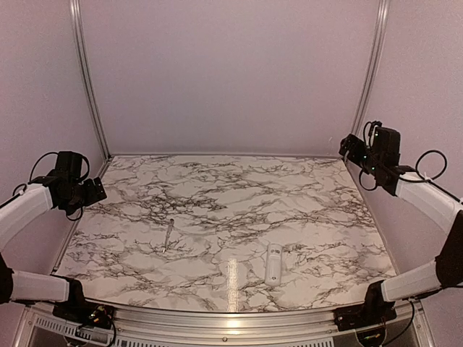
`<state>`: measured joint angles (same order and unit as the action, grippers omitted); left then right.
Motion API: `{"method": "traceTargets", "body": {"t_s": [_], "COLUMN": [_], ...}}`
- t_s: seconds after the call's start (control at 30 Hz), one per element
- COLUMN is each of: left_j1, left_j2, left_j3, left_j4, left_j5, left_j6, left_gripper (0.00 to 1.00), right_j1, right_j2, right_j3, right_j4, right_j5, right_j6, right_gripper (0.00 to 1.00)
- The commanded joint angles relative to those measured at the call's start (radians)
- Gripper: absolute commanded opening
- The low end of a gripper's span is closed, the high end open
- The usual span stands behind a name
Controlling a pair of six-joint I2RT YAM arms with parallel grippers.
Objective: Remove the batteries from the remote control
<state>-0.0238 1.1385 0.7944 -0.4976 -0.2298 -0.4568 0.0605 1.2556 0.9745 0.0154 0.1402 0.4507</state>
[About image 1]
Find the white remote control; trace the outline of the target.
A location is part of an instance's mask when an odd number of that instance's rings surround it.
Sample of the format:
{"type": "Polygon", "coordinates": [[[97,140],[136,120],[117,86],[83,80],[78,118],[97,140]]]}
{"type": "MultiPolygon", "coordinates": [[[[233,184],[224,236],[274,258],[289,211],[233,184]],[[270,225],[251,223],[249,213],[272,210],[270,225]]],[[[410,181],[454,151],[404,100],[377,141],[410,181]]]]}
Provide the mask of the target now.
{"type": "Polygon", "coordinates": [[[279,286],[281,284],[282,246],[269,244],[266,253],[265,284],[279,286]]]}

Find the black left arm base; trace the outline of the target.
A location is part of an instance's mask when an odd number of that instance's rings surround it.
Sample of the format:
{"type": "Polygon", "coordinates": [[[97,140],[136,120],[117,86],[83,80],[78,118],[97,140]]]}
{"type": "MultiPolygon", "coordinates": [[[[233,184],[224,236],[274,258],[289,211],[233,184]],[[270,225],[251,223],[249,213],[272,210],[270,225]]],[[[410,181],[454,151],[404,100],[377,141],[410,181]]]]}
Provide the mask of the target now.
{"type": "Polygon", "coordinates": [[[98,327],[111,330],[115,308],[111,305],[88,301],[78,280],[62,277],[69,284],[69,295],[64,302],[54,304],[53,316],[78,323],[80,327],[98,327]]]}

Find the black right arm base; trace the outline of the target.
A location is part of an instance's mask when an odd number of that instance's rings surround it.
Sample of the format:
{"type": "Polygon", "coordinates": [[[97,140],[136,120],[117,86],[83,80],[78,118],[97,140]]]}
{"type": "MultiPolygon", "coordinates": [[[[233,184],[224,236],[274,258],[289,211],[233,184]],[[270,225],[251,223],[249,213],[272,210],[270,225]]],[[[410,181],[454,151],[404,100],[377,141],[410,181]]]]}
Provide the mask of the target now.
{"type": "Polygon", "coordinates": [[[397,318],[395,302],[385,301],[382,280],[371,283],[361,304],[339,307],[334,310],[334,323],[339,331],[357,329],[385,323],[397,318]]]}

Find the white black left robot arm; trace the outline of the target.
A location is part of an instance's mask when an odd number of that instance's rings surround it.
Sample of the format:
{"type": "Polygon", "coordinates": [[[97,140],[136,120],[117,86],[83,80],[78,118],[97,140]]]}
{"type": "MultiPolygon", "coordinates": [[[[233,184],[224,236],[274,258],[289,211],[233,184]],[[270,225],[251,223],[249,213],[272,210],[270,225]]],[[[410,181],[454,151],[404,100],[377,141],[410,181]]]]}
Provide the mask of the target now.
{"type": "MultiPolygon", "coordinates": [[[[1,248],[35,219],[50,210],[65,212],[68,220],[86,207],[107,198],[101,179],[91,179],[82,166],[90,162],[72,151],[53,152],[54,168],[45,176],[30,175],[29,181],[14,189],[12,196],[1,204],[1,248]]],[[[10,268],[1,260],[1,303],[11,301],[52,301],[62,304],[64,311],[77,322],[91,316],[91,305],[84,300],[77,280],[54,275],[41,275],[10,268]]]]}

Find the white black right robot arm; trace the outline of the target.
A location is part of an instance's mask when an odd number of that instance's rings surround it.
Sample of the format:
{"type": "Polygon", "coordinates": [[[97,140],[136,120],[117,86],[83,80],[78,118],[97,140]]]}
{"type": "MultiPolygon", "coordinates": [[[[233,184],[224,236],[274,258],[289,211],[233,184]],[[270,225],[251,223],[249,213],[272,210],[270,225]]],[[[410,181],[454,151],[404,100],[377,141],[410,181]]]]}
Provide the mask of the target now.
{"type": "Polygon", "coordinates": [[[437,185],[433,177],[422,175],[417,166],[400,165],[400,143],[398,131],[370,121],[362,137],[348,134],[341,141],[339,154],[359,167],[361,174],[371,175],[375,187],[428,216],[445,233],[446,241],[429,263],[369,286],[366,302],[358,309],[358,317],[366,324],[386,313],[386,303],[462,287],[462,200],[437,185]]]}

